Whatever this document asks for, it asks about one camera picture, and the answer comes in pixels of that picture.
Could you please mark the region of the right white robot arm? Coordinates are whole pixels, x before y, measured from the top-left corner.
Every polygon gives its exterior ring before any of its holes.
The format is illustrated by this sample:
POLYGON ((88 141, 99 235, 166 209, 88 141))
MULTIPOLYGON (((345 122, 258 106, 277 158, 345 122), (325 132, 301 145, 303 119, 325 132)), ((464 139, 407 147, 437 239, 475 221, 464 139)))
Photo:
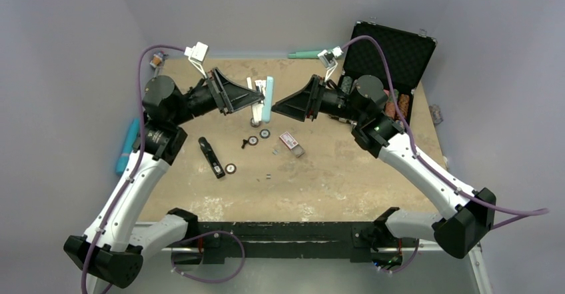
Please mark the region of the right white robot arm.
POLYGON ((374 221, 369 239, 390 245, 400 238, 437 243, 457 259, 492 229, 496 196, 459 181, 414 144, 398 123, 384 113, 388 95, 382 81, 363 75, 349 91, 329 89, 313 75, 300 91, 276 102, 272 111, 298 121, 314 120, 319 113, 354 121, 356 144, 396 169, 436 208, 435 213, 411 213, 391 207, 374 221))

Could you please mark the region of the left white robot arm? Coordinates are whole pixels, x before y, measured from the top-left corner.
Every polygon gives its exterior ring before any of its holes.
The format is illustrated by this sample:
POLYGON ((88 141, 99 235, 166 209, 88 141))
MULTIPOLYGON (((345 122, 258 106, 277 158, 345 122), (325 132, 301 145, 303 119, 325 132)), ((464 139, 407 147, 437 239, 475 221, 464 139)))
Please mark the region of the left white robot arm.
POLYGON ((142 88, 139 134, 117 186, 81 235, 72 235, 64 252, 81 270, 83 293, 126 288, 143 263, 165 247, 189 247, 200 238, 198 218, 175 208, 141 232, 134 227, 156 184, 170 169, 187 133, 183 123, 208 112, 231 114, 264 99, 260 91, 236 84, 212 69, 187 92, 166 75, 151 78, 142 88))

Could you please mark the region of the black stapler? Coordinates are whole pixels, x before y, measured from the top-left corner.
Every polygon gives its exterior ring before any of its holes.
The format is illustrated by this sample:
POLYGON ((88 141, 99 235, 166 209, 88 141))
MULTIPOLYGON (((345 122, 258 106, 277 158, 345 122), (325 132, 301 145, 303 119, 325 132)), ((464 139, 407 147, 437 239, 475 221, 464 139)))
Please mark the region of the black stapler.
POLYGON ((213 148, 211 147, 210 143, 207 141, 205 137, 199 137, 198 139, 199 146, 205 159, 208 161, 211 169, 217 179, 220 179, 226 175, 225 170, 223 169, 222 165, 219 162, 218 157, 216 156, 213 148))

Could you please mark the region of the light blue stapler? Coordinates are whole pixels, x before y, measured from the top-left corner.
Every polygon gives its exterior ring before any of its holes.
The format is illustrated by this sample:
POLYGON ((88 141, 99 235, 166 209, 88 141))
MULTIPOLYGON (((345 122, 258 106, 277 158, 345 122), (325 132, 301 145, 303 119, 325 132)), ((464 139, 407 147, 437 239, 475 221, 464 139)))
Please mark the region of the light blue stapler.
POLYGON ((261 101, 251 105, 251 119, 261 121, 261 124, 269 123, 271 121, 274 83, 274 78, 272 76, 267 76, 266 79, 257 79, 255 81, 253 81, 250 77, 247 77, 248 88, 259 91, 264 96, 261 101))

